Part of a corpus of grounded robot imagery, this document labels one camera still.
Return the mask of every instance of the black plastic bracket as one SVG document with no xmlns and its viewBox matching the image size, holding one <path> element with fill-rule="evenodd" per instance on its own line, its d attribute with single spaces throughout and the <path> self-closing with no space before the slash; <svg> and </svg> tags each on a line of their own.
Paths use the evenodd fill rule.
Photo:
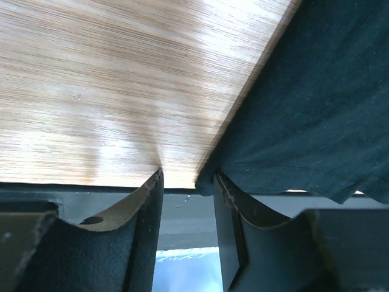
<svg viewBox="0 0 389 292">
<path fill-rule="evenodd" d="M 306 210 L 289 218 L 217 173 L 224 291 L 368 291 L 389 287 L 389 211 Z"/>
<path fill-rule="evenodd" d="M 158 170 L 81 224 L 59 219 L 53 203 L 3 201 L 0 290 L 151 291 L 163 194 Z"/>
</svg>

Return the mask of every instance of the round hole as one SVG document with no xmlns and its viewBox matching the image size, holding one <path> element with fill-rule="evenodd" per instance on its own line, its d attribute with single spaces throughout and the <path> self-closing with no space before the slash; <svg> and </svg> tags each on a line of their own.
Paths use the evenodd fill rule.
<svg viewBox="0 0 389 292">
<path fill-rule="evenodd" d="M 81 225 L 91 225 L 91 224 L 97 224 L 97 223 L 100 223 L 100 222 L 103 222 L 103 221 L 104 221 L 104 219 L 102 219 L 102 217 L 92 216 L 92 217 L 89 217 L 89 218 L 85 219 L 80 224 Z"/>
</svg>

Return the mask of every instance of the wood grain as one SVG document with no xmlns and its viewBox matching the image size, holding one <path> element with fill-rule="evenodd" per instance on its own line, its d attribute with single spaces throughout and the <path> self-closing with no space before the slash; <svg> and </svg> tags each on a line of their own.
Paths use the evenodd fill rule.
<svg viewBox="0 0 389 292">
<path fill-rule="evenodd" d="M 0 1 L 0 181 L 192 188 L 296 7 Z"/>
</svg>

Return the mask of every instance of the wooden surface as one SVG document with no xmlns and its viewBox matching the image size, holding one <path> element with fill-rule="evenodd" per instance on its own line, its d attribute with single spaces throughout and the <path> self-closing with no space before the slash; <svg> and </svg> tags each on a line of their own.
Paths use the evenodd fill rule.
<svg viewBox="0 0 389 292">
<path fill-rule="evenodd" d="M 0 181 L 192 188 L 290 1 L 0 1 Z"/>
</svg>

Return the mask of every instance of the dark cloth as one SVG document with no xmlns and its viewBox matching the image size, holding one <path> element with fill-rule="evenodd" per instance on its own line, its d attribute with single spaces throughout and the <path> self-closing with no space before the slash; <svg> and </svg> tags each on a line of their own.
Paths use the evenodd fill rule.
<svg viewBox="0 0 389 292">
<path fill-rule="evenodd" d="M 389 1 L 303 1 L 201 170 L 248 193 L 389 203 Z"/>
</svg>

